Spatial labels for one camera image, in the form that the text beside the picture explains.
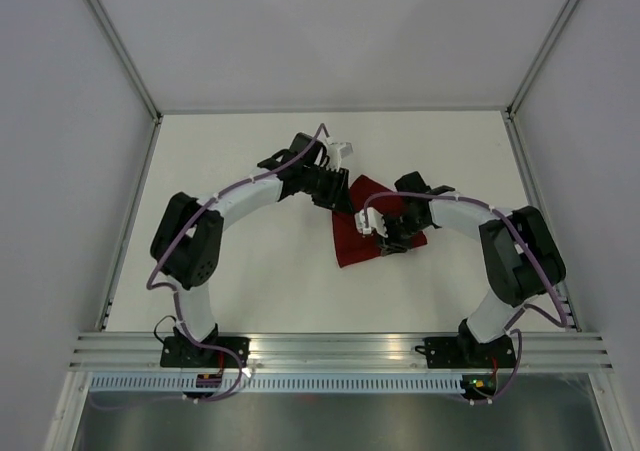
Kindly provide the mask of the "red cloth napkin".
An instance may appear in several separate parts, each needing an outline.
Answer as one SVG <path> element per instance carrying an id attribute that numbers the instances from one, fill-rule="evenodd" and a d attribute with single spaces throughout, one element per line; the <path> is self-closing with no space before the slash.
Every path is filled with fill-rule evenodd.
<path id="1" fill-rule="evenodd" d="M 371 207 L 376 210 L 377 199 L 371 203 Z M 332 232 L 336 259 L 340 268 L 389 256 L 382 255 L 377 246 L 377 236 L 379 235 L 363 236 L 356 230 L 352 214 L 333 212 Z"/>

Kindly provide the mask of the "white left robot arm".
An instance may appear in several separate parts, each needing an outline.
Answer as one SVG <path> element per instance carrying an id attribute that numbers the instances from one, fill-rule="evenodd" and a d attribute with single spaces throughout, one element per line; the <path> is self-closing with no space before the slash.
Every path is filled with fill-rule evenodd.
<path id="1" fill-rule="evenodd" d="M 218 326 L 211 311 L 208 281 L 215 272 L 224 231 L 249 214 L 297 193 L 329 211 L 353 212 L 349 171 L 343 160 L 352 145 L 332 139 L 324 126 L 298 133 L 289 147 L 258 162 L 248 176 L 226 188 L 193 197 L 173 195 L 152 239 L 156 261 L 146 287 L 172 291 L 184 356 L 206 367 L 218 355 Z"/>

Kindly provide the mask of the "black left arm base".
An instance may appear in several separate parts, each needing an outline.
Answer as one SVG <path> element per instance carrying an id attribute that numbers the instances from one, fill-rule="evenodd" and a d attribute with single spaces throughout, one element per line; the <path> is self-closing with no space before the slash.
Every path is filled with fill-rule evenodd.
<path id="1" fill-rule="evenodd" d="M 242 365 L 249 357 L 250 339 L 244 336 L 219 336 L 215 345 L 234 352 Z M 236 360 L 222 351 L 194 346 L 182 335 L 169 336 L 163 340 L 160 358 L 161 368 L 224 368 L 237 369 Z"/>

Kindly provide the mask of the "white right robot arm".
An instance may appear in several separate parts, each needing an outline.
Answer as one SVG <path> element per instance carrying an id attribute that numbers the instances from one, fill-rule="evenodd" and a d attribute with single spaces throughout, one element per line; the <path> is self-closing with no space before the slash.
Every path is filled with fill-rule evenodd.
<path id="1" fill-rule="evenodd" d="M 411 239 L 430 227 L 456 231 L 480 244 L 489 288 L 459 325 L 456 352 L 463 363 L 478 366 L 487 360 L 492 343 L 528 310 L 560 329 L 568 326 L 556 291 L 566 266 L 538 208 L 494 207 L 450 186 L 432 188 L 418 172 L 395 186 L 367 198 L 357 215 L 359 232 L 374 235 L 383 252 L 406 251 Z"/>

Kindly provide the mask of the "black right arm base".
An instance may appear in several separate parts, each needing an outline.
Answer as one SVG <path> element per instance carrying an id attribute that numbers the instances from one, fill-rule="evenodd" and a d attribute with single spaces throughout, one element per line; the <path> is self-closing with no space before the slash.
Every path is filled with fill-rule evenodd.
<path id="1" fill-rule="evenodd" d="M 516 364 L 513 341 L 507 336 L 485 344 L 462 336 L 431 336 L 414 350 L 426 358 L 429 369 L 512 369 Z"/>

